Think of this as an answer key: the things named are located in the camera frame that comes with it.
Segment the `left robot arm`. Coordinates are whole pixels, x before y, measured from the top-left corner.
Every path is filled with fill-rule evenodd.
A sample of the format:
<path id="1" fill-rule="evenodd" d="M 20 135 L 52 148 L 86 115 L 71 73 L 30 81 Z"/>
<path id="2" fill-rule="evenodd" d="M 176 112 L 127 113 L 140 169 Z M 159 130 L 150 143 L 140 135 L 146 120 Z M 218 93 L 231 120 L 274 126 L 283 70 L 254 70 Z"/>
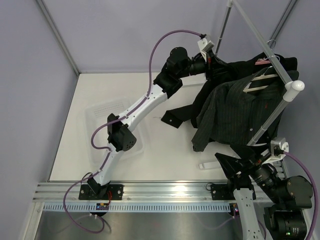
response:
<path id="1" fill-rule="evenodd" d="M 102 147 L 106 156 L 97 172 L 81 181 L 79 199 L 121 200 L 121 187 L 111 184 L 111 173 L 122 155 L 136 144 L 133 131 L 137 125 L 183 86 L 182 78 L 199 74 L 211 78 L 228 69 L 228 64 L 216 57 L 212 50 L 189 58 L 185 48 L 172 49 L 161 72 L 151 81 L 147 93 L 124 112 L 118 115 L 111 113 L 106 123 L 93 132 L 90 143 L 98 150 L 99 146 L 94 143 L 95 136 L 103 128 L 107 129 L 107 144 Z"/>

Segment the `black shirt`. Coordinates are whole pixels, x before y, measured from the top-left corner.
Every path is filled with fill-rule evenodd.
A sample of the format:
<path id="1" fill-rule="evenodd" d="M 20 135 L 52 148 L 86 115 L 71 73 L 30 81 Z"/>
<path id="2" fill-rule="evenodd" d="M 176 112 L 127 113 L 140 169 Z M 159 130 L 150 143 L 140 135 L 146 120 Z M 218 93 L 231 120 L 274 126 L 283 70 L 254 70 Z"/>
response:
<path id="1" fill-rule="evenodd" d="M 220 84 L 240 80 L 272 66 L 272 64 L 255 65 L 256 61 L 263 57 L 266 57 L 266 55 L 260 53 L 249 60 L 226 62 L 229 66 L 229 72 L 212 80 L 206 80 L 205 78 L 205 83 L 192 104 L 167 110 L 161 121 L 177 129 L 183 122 L 191 121 L 192 126 L 196 128 L 196 118 L 211 91 Z M 199 74 L 205 75 L 206 61 L 200 53 L 190 58 L 183 47 L 178 47 L 170 52 L 161 72 L 165 74 L 171 73 L 179 79 Z"/>

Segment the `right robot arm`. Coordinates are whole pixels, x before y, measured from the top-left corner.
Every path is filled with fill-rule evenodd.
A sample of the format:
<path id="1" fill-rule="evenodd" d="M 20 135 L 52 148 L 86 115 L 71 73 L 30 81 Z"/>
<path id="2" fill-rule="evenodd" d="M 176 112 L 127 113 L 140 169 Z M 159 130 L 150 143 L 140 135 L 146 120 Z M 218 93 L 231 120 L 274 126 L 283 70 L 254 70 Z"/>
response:
<path id="1" fill-rule="evenodd" d="M 264 209 L 264 224 L 274 240 L 309 240 L 314 224 L 307 226 L 303 210 L 312 207 L 316 191 L 303 176 L 280 179 L 274 166 L 267 162 L 272 153 L 267 145 L 233 145 L 238 155 L 232 157 L 216 153 L 227 184 L 212 185 L 213 199 L 233 198 L 241 220 L 242 237 L 245 240 L 261 240 L 263 235 L 253 201 L 253 183 L 268 196 L 273 206 Z"/>

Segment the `pink hanger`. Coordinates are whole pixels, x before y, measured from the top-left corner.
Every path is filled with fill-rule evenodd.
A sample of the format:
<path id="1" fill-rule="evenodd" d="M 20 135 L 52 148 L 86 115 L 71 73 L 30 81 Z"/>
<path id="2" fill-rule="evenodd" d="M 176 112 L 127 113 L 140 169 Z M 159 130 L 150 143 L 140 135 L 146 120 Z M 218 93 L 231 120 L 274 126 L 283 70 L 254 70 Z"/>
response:
<path id="1" fill-rule="evenodd" d="M 268 40 L 267 42 L 267 45 L 269 46 L 269 48 L 273 51 L 276 44 L 277 44 L 277 41 L 275 39 L 270 39 Z M 260 57 L 257 59 L 257 61 L 255 62 L 255 65 L 265 65 L 265 64 L 271 64 L 271 61 L 269 60 L 268 57 Z"/>

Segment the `dark striped shirt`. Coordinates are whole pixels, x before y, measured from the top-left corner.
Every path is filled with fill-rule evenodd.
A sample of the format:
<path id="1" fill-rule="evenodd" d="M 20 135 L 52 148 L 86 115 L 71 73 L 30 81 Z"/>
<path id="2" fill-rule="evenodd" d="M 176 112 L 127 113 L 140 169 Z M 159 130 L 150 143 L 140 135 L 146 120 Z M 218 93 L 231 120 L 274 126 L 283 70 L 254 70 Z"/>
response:
<path id="1" fill-rule="evenodd" d="M 222 83 L 208 95 L 196 117 L 197 130 L 191 142 L 202 152 L 210 141 L 246 145 L 283 99 L 285 85 L 279 77 L 256 94 L 244 92 L 259 71 L 242 79 Z"/>

